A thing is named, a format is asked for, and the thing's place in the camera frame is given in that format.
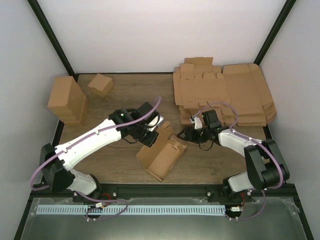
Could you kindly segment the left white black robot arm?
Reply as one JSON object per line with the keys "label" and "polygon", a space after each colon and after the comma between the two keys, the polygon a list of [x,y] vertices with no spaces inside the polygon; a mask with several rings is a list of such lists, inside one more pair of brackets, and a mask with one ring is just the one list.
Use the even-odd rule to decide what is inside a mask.
{"label": "left white black robot arm", "polygon": [[57,146],[50,143],[41,148],[43,177],[53,193],[64,190],[80,192],[89,201],[97,202],[102,187],[93,174],[75,170],[75,166],[97,150],[131,136],[136,142],[151,147],[157,140],[156,129],[164,118],[149,103],[139,108],[117,109],[98,126],[83,135]]}

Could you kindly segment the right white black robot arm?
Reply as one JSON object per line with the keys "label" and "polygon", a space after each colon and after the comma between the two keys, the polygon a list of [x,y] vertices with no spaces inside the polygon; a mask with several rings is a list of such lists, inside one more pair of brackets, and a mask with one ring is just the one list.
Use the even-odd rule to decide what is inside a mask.
{"label": "right white black robot arm", "polygon": [[252,138],[223,126],[215,110],[205,111],[201,116],[191,116],[191,124],[184,127],[177,137],[197,145],[210,141],[233,150],[245,159],[246,171],[222,182],[225,200],[232,202],[244,191],[280,188],[290,178],[284,157],[273,139]]}

